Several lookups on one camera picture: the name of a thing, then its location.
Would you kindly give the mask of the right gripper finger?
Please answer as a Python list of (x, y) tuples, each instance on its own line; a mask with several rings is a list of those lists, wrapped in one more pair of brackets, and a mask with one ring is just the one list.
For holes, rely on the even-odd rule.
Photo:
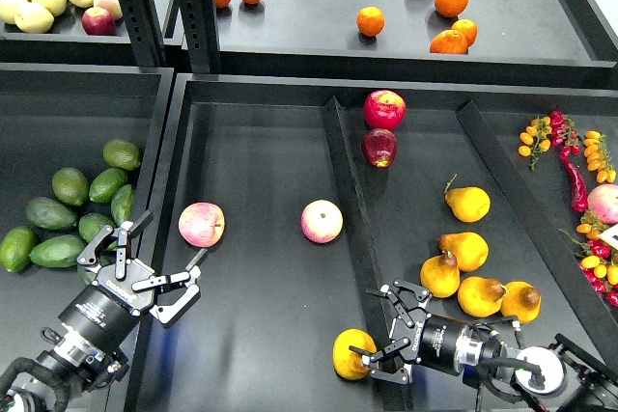
[(381, 366), (383, 361), (398, 356), (407, 347), (411, 347), (410, 339), (401, 338), (374, 353), (354, 345), (349, 345), (349, 350), (360, 355), (362, 363), (369, 368), (369, 374), (373, 379), (407, 385), (411, 382), (411, 368), (401, 367), (395, 372), (388, 372)]
[(392, 284), (384, 284), (379, 289), (366, 288), (365, 292), (387, 300), (394, 311), (394, 318), (404, 325), (420, 325), (427, 318), (427, 305), (433, 295), (417, 284), (396, 279)]

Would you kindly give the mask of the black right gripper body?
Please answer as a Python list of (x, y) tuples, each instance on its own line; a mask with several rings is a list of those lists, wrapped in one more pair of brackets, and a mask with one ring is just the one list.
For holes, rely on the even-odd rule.
[(467, 360), (465, 352), (471, 340), (471, 327), (460, 320), (428, 315), (410, 328), (397, 316), (391, 324), (389, 339), (391, 342), (409, 339), (410, 344), (398, 353), (405, 364), (458, 376)]

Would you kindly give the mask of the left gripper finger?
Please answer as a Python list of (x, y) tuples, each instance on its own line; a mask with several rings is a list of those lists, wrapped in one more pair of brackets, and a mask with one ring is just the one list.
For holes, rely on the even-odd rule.
[[(131, 284), (130, 288), (134, 293), (153, 295), (153, 303), (148, 307), (149, 314), (163, 328), (171, 328), (199, 300), (201, 296), (199, 280), (202, 275), (200, 265), (208, 254), (207, 248), (201, 248), (183, 271), (169, 275), (151, 275)], [(175, 301), (158, 303), (160, 295), (174, 291), (181, 292)]]
[(129, 259), (132, 257), (131, 241), (141, 234), (152, 221), (153, 214), (146, 210), (136, 221), (131, 222), (128, 228), (103, 226), (78, 255), (76, 263), (91, 272), (98, 273), (102, 269), (99, 255), (110, 244), (116, 243), (114, 277), (116, 280), (124, 280), (128, 274)]

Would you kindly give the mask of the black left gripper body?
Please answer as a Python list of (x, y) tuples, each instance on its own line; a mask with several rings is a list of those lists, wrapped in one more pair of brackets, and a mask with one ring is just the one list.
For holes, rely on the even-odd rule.
[(97, 349), (116, 349), (155, 303), (152, 289), (135, 292), (132, 285), (153, 276), (140, 260), (129, 261), (121, 281), (114, 265), (105, 266), (58, 318)]

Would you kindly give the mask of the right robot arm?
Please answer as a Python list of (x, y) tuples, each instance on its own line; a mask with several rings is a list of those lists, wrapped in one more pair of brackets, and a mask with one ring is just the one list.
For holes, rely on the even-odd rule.
[(564, 392), (567, 371), (578, 385), (562, 402), (562, 411), (614, 411), (617, 408), (617, 373), (577, 344), (558, 334), (547, 347), (526, 345), (520, 321), (505, 317), (516, 341), (509, 346), (491, 322), (464, 322), (428, 311), (432, 294), (424, 287), (397, 280), (374, 295), (394, 311), (388, 343), (381, 348), (345, 342), (365, 375), (398, 385), (412, 381), (412, 369), (421, 366), (452, 376), (475, 389), (475, 408), (482, 408), (484, 393), (509, 403), (525, 403), (545, 410), (544, 398)]

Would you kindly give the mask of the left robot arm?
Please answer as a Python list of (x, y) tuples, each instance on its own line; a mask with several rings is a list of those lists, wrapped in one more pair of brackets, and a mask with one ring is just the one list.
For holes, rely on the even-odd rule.
[(120, 381), (128, 370), (122, 343), (146, 316), (172, 327), (200, 297), (200, 249), (185, 269), (158, 275), (131, 254), (132, 240), (152, 222), (150, 212), (118, 228), (102, 227), (76, 257), (94, 280), (60, 313), (66, 332), (42, 333), (52, 348), (15, 358), (1, 375), (4, 411), (65, 411), (84, 393)]

